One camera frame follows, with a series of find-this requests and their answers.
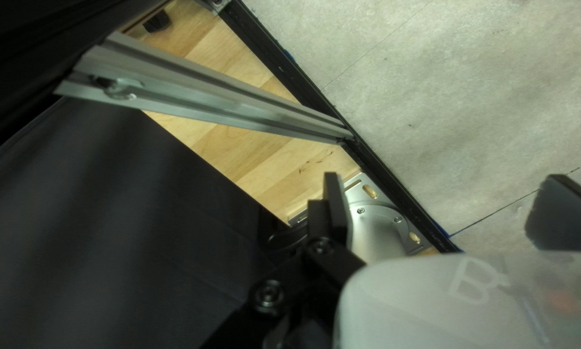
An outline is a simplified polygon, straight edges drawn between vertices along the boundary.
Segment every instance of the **screw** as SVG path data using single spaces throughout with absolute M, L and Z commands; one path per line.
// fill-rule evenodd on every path
M 320 238 L 318 241 L 312 243 L 312 250 L 319 255 L 324 255 L 331 251 L 331 242 L 327 238 Z

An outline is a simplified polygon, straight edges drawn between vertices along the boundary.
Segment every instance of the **gray concrete floor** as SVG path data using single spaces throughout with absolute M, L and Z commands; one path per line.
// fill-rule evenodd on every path
M 464 250 L 581 182 L 581 0 L 244 2 Z

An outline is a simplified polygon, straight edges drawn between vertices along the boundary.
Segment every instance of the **black rubber foot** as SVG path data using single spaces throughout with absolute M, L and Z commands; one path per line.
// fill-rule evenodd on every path
M 172 22 L 165 10 L 157 13 L 153 18 L 144 23 L 144 28 L 149 33 L 160 32 L 167 29 Z

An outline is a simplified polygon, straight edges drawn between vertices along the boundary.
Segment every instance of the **black cloth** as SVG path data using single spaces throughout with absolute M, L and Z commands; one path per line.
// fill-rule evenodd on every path
M 0 146 L 56 101 L 82 54 L 162 1 L 0 1 Z
M 246 193 L 141 111 L 61 99 L 0 147 L 0 348 L 196 348 L 274 267 Z

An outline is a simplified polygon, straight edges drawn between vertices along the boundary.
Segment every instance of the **slotted hole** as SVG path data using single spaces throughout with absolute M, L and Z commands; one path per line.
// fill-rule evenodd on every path
M 368 194 L 368 196 L 370 196 L 372 199 L 376 199 L 377 196 L 379 196 L 377 192 L 374 191 L 374 189 L 372 189 L 369 185 L 364 185 L 362 188 L 364 188 L 366 194 Z
M 419 236 L 418 236 L 418 234 L 415 234 L 414 232 L 409 232 L 409 238 L 410 238 L 411 240 L 413 240 L 413 242 L 415 242 L 415 243 L 418 243 L 418 244 L 419 244 L 420 242 L 422 242 L 422 240 L 420 240 L 420 239 L 419 239 Z
M 359 183 L 361 183 L 361 182 L 362 182 L 362 180 L 361 180 L 361 179 L 358 179 L 358 180 L 356 180 L 355 182 L 353 182 L 353 183 L 349 184 L 348 186 L 346 186 L 346 187 L 344 188 L 344 191 L 347 191 L 347 190 L 349 190 L 350 188 L 352 188 L 352 187 L 354 187 L 354 186 L 358 185 L 358 184 L 359 184 Z

